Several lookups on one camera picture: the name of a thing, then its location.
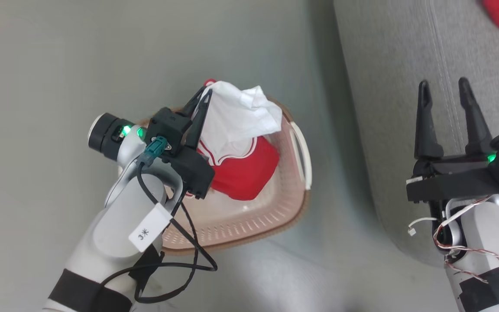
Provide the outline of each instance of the black strap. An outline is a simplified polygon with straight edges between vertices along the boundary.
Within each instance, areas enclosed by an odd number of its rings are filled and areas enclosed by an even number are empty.
[[[465,312],[480,312],[499,304],[499,268],[479,276],[489,283],[485,284],[475,278],[460,283],[463,292],[459,298]]]
[[[163,257],[165,257],[165,253],[161,253],[161,255],[159,255],[155,247],[151,244],[146,251],[144,251],[144,254],[140,259],[138,259],[134,266],[137,267],[138,265],[161,263],[161,261],[163,261]],[[155,270],[157,270],[157,266],[134,270],[128,273],[128,275],[136,281],[136,293],[144,291],[147,281]]]
[[[93,302],[100,284],[67,269],[49,298],[78,312],[129,312],[132,302],[125,295],[103,287]]]

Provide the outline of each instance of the basket handle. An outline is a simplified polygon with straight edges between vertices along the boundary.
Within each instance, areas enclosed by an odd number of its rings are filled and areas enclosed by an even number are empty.
[[[290,122],[290,137],[292,139],[292,147],[294,148],[295,160],[298,163],[299,175],[301,180],[305,182],[305,189],[311,189],[313,182],[313,170],[311,169],[311,155],[305,142],[305,137],[298,125],[295,122]]]

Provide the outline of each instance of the green led indicator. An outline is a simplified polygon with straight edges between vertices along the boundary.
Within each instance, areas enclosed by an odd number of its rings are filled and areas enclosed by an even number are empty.
[[[123,136],[126,137],[126,135],[130,133],[130,130],[132,130],[131,126],[124,126],[124,128],[123,128]]]
[[[140,137],[140,139],[143,139],[144,138],[144,128],[142,128],[142,127],[138,128],[138,130],[136,131],[136,134]]]

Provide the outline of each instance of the gray sofa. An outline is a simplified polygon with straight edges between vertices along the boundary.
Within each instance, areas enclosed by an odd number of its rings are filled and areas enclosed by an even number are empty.
[[[425,204],[406,200],[414,165],[418,84],[430,83],[445,154],[467,144],[457,81],[468,77],[493,136],[499,134],[499,29],[477,0],[335,0],[335,9],[378,217],[404,253],[441,266]]]

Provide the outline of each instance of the laundry basket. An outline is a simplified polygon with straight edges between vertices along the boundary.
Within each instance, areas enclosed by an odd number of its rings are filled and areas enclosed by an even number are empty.
[[[210,191],[205,200],[184,199],[198,241],[206,250],[226,249],[268,237],[299,221],[309,202],[311,158],[305,138],[289,111],[283,110],[282,130],[267,136],[280,160],[271,180],[254,200],[234,200]],[[191,233],[184,212],[175,219]],[[194,252],[194,246],[174,227],[163,233],[163,251],[172,255]]]

